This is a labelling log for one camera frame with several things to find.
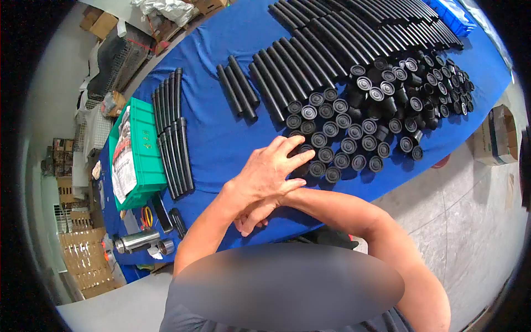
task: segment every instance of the black plastic pipe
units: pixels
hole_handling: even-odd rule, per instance
[[[267,54],[265,49],[261,49],[258,51],[258,55],[262,58],[262,61],[264,62],[265,66],[269,70],[269,72],[273,75],[275,81],[278,83],[278,86],[280,87],[280,90],[282,91],[282,94],[286,97],[288,102],[292,102],[297,100],[297,96],[295,96],[295,93],[289,86],[288,82],[278,69],[278,67],[273,62],[273,59]]]
[[[234,92],[234,89],[230,86],[227,75],[225,75],[225,71],[223,70],[223,66],[217,65],[216,69],[218,71],[219,82],[221,83],[221,87],[224,89],[228,97],[232,109],[234,110],[237,116],[242,116],[243,109],[239,104],[238,98],[236,98],[236,93]]]
[[[289,43],[300,53],[300,55],[302,57],[304,57],[306,59],[306,61],[308,61],[308,63],[313,67],[313,69],[315,70],[315,73],[319,76],[321,82],[323,82],[323,88],[335,88],[335,84],[334,82],[332,82],[332,79],[326,74],[326,72],[324,71],[324,69],[321,67],[321,65],[319,64],[319,62],[310,54],[310,52],[308,52],[308,50],[301,44],[301,42],[295,38],[295,37],[292,37],[290,40],[289,40]]]
[[[179,118],[179,143],[181,144],[181,160],[183,162],[184,180],[186,180],[186,188],[193,190],[194,180],[192,178],[192,169],[190,166],[190,157],[188,155],[188,139],[186,138],[186,119]]]
[[[280,72],[284,74],[283,75],[284,78],[286,79],[288,84],[291,86],[291,88],[293,89],[295,94],[297,95],[297,99],[298,100],[306,100],[306,99],[308,99],[308,95],[306,94],[306,92],[302,88],[301,84],[295,78],[295,76],[293,75],[292,71],[289,69],[287,64],[282,60],[282,58],[277,53],[277,51],[273,47],[269,46],[267,48],[267,53],[269,54],[269,56],[271,57],[273,62],[276,64],[276,66],[280,70]]]
[[[273,116],[276,118],[278,122],[283,123],[285,121],[284,115],[282,114],[282,110],[278,106],[278,103],[275,101],[275,98],[273,96],[273,93],[269,89],[268,85],[264,81],[264,78],[262,77],[262,74],[258,71],[256,68],[256,65],[254,63],[251,63],[249,65],[249,72],[251,73],[251,76],[254,77],[254,80],[256,81],[256,84],[258,85],[258,89],[260,90],[260,94],[262,95],[262,98],[265,98],[269,112],[273,114]]]
[[[245,94],[243,93],[242,87],[239,85],[236,76],[234,75],[234,72],[230,66],[225,67],[225,75],[227,75],[227,79],[230,83],[230,86],[236,94],[236,98],[238,99],[238,102],[242,107],[243,114],[248,116],[250,120],[256,119],[256,113],[247,101],[247,98],[245,98]]]
[[[269,10],[273,13],[273,15],[280,20],[280,23],[284,24],[286,27],[288,27],[291,31],[295,31],[299,26],[295,24],[292,20],[289,19],[280,9],[276,8],[273,5],[268,6]]]
[[[277,82],[273,78],[273,75],[271,75],[271,73],[267,69],[266,64],[264,64],[264,62],[262,61],[262,58],[258,54],[254,54],[253,60],[256,68],[258,69],[258,72],[261,74],[264,79],[264,82],[267,84],[267,87],[275,97],[275,101],[277,102],[280,109],[286,109],[286,107],[288,107],[288,101],[280,90],[280,87],[278,86]]]
[[[254,93],[253,88],[249,84],[249,81],[247,81],[247,77],[243,74],[242,68],[239,66],[238,61],[234,57],[234,55],[229,55],[229,66],[232,69],[232,72],[234,73],[234,76],[236,76],[236,80],[239,83],[239,86],[242,88],[243,93],[251,105],[253,109],[257,108],[258,105],[260,105],[260,100]]]
[[[273,49],[278,53],[279,57],[282,59],[282,61],[289,67],[291,70],[291,73],[295,76],[297,82],[301,85],[304,92],[306,92],[307,95],[309,95],[313,90],[313,86],[304,74],[304,72],[301,70],[299,66],[303,66],[301,62],[298,64],[295,62],[295,60],[290,56],[288,51],[282,46],[278,41],[273,42]]]

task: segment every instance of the finger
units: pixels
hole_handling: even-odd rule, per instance
[[[288,180],[286,182],[284,182],[281,186],[280,186],[280,194],[286,194],[290,191],[293,191],[295,189],[298,189],[300,187],[302,187],[303,185],[306,185],[306,180],[303,179],[303,178],[293,178],[291,180]]]
[[[304,136],[293,136],[288,139],[286,139],[280,146],[278,147],[277,151],[282,154],[283,156],[287,156],[288,153],[290,153],[295,147],[299,144],[304,143]]]
[[[308,161],[312,160],[313,157],[315,157],[315,150],[308,150],[306,152],[303,152],[301,154],[294,155],[291,158],[288,158],[287,172],[291,173],[295,169],[301,167],[302,165],[306,164]]]

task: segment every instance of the blue tablecloth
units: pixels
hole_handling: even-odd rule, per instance
[[[196,189],[193,193],[173,201],[163,190],[166,209],[177,207],[188,227],[214,199],[223,184],[238,174],[251,152],[267,146],[271,140],[284,133],[274,123],[263,103],[256,110],[259,119],[250,124],[236,118],[230,110],[217,79],[216,65],[227,65],[227,57],[233,54],[244,72],[252,61],[252,55],[266,48],[280,37],[290,37],[268,12],[268,4],[275,0],[240,0],[223,9],[171,50],[155,69],[144,79],[135,98],[151,102],[150,94],[169,73],[177,67],[184,69],[183,116],[188,120],[190,161]],[[462,144],[481,124],[488,111],[499,99],[511,80],[498,51],[485,32],[476,28],[463,40],[465,50],[454,52],[452,59],[468,72],[476,86],[472,92],[475,110],[466,116],[453,116],[440,121],[439,128],[426,131],[421,146],[424,159],[413,163],[402,154],[393,154],[384,160],[384,169],[378,174],[362,171],[345,172],[343,181],[334,186],[324,180],[308,177],[308,187],[334,190],[372,201],[411,178],[425,171]],[[396,146],[396,139],[391,148]],[[109,170],[108,145],[101,152],[102,184],[107,202],[103,210],[105,226],[110,235],[127,234],[114,204]],[[290,208],[280,208],[263,230],[255,230],[242,238],[231,226],[221,243],[220,250],[248,244],[268,243],[288,239],[308,232],[321,224]],[[154,220],[155,228],[160,225]],[[176,244],[176,232],[169,234]],[[115,253],[121,264],[153,263],[146,251],[135,254]],[[172,261],[173,255],[164,258]]]

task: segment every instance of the cardboard box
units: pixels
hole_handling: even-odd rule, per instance
[[[194,0],[192,3],[199,9],[201,14],[205,15],[220,7],[225,7],[227,0]]]
[[[491,109],[474,133],[474,159],[492,166],[518,161],[515,119],[507,106]]]

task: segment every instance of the black rubber cap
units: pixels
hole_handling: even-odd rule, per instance
[[[372,87],[372,82],[365,76],[358,77],[356,80],[356,85],[362,91],[369,91]]]
[[[407,72],[404,69],[400,67],[393,67],[392,70],[397,80],[399,81],[407,80]]]
[[[357,124],[357,123],[351,124],[350,127],[347,130],[347,134],[353,140],[361,139],[363,137],[362,126]]]
[[[439,106],[439,113],[441,114],[441,117],[449,117],[450,111],[448,110],[448,106],[441,105]]]
[[[301,115],[306,120],[313,120],[317,117],[317,108],[312,105],[306,105],[302,107]]]
[[[334,101],[337,99],[337,90],[335,88],[326,88],[323,96],[326,101]]]
[[[441,73],[444,75],[444,77],[448,79],[452,77],[452,73],[450,73],[450,71],[446,67],[441,68]]]
[[[402,131],[402,122],[397,118],[389,120],[389,131],[393,134],[400,133]]]
[[[338,183],[341,180],[341,170],[337,167],[329,167],[324,174],[324,178],[331,184]]]
[[[363,120],[362,129],[363,129],[363,132],[366,133],[367,135],[374,134],[377,130],[376,121],[372,119]]]
[[[395,86],[387,81],[383,81],[380,83],[380,89],[386,96],[392,96],[395,94]]]
[[[442,75],[441,71],[438,69],[434,69],[432,71],[432,74],[438,81],[442,81],[444,79],[444,76]]]
[[[422,61],[423,61],[426,65],[428,65],[428,66],[430,66],[430,67],[433,67],[433,66],[435,65],[435,64],[433,63],[433,59],[431,59],[429,55],[425,55],[425,56],[422,58]]]
[[[396,76],[391,70],[384,70],[382,72],[382,78],[384,81],[394,82],[396,79]]]
[[[435,76],[433,76],[432,73],[426,74],[426,81],[428,81],[428,83],[433,85],[434,87],[436,87],[438,83],[437,79],[435,78]]]
[[[422,111],[422,101],[417,97],[411,97],[409,99],[409,106],[416,112]]]
[[[327,137],[336,137],[339,133],[339,127],[334,121],[327,121],[323,124],[323,133]]]
[[[363,76],[365,75],[365,67],[361,65],[354,65],[350,67],[350,73],[352,74],[353,78],[356,78],[358,76]]]
[[[413,141],[409,137],[402,137],[399,145],[400,149],[405,153],[409,153],[413,150]]]
[[[312,138],[310,139],[310,142],[314,148],[320,149],[327,144],[328,139],[324,135],[324,133],[317,132],[317,133],[313,133]]]
[[[288,112],[291,114],[299,114],[302,110],[302,103],[298,100],[294,100],[288,104]]]
[[[374,59],[374,67],[380,71],[384,71],[389,67],[389,63],[383,57],[377,57]]]
[[[350,137],[345,137],[341,141],[341,151],[343,151],[344,153],[348,155],[351,155],[354,152],[356,152],[357,148],[358,148],[358,144],[356,144],[356,141]]]
[[[327,167],[320,161],[314,161],[310,163],[310,168],[308,171],[314,177],[321,177],[327,171]]]
[[[404,128],[410,133],[414,133],[417,130],[417,123],[412,117],[407,117],[404,120]]]
[[[293,136],[304,136],[304,134],[300,130],[292,130],[291,133],[289,133],[288,137]]]
[[[301,131],[305,135],[310,135],[315,132],[315,121],[307,120],[301,123]]]
[[[380,142],[376,151],[378,152],[378,156],[380,158],[385,159],[391,154],[391,147],[386,142]]]
[[[374,151],[374,149],[376,149],[376,146],[378,146],[378,142],[376,141],[376,138],[374,138],[373,135],[363,136],[362,148],[365,151]]]
[[[336,123],[341,129],[347,129],[352,124],[352,120],[348,114],[338,114],[336,116]]]
[[[329,147],[323,147],[319,149],[319,152],[317,152],[317,158],[320,162],[329,164],[333,160],[333,150]]]
[[[319,106],[319,115],[325,119],[330,119],[333,117],[334,111],[332,105],[324,103],[323,105]]]
[[[367,165],[367,159],[365,159],[365,156],[363,155],[357,155],[352,158],[352,162],[350,163],[353,170],[359,172],[365,168]]]
[[[424,151],[417,145],[411,150],[411,157],[414,161],[420,161],[424,157]]]
[[[348,103],[346,100],[338,98],[334,100],[332,104],[332,108],[337,113],[344,113],[348,111]]]
[[[437,83],[437,86],[439,87],[439,92],[441,93],[441,95],[446,96],[448,94],[448,91],[446,90],[446,87],[444,86],[444,84],[442,84],[442,82]]]
[[[369,169],[375,173],[378,173],[383,169],[383,160],[379,156],[374,156],[369,159]]]
[[[417,61],[413,58],[407,58],[406,59],[406,68],[410,72],[416,72],[418,70]]]
[[[384,99],[384,94],[380,88],[372,87],[369,90],[369,97],[371,97],[374,101],[382,101]]]
[[[297,114],[291,114],[286,119],[286,126],[290,129],[297,129],[301,126],[302,119]]]
[[[319,107],[323,105],[324,97],[319,92],[314,92],[308,97],[308,103],[310,103],[312,106]]]
[[[350,158],[348,157],[348,154],[344,152],[338,152],[333,158],[333,164],[338,169],[345,169],[350,166]]]

